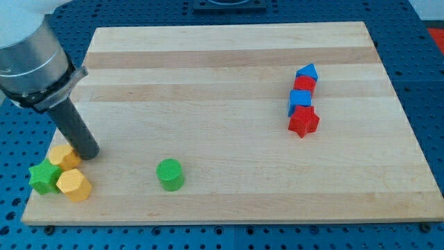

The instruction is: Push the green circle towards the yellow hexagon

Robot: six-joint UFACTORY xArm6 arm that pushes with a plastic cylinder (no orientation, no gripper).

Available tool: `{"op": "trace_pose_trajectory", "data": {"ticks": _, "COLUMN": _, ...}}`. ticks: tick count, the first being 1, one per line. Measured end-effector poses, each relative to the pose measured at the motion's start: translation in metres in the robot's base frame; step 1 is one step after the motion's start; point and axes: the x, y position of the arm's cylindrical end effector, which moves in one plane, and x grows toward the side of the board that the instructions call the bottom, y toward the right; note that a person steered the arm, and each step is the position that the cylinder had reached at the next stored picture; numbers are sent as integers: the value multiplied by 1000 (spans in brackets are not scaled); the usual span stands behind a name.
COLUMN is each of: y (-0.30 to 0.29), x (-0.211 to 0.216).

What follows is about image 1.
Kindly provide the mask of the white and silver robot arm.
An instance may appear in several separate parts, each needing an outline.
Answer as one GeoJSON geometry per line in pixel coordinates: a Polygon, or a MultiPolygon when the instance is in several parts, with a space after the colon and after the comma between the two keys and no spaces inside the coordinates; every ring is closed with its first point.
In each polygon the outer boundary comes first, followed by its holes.
{"type": "Polygon", "coordinates": [[[88,75],[65,53],[48,17],[68,0],[1,0],[1,91],[42,113],[68,100],[88,75]]]}

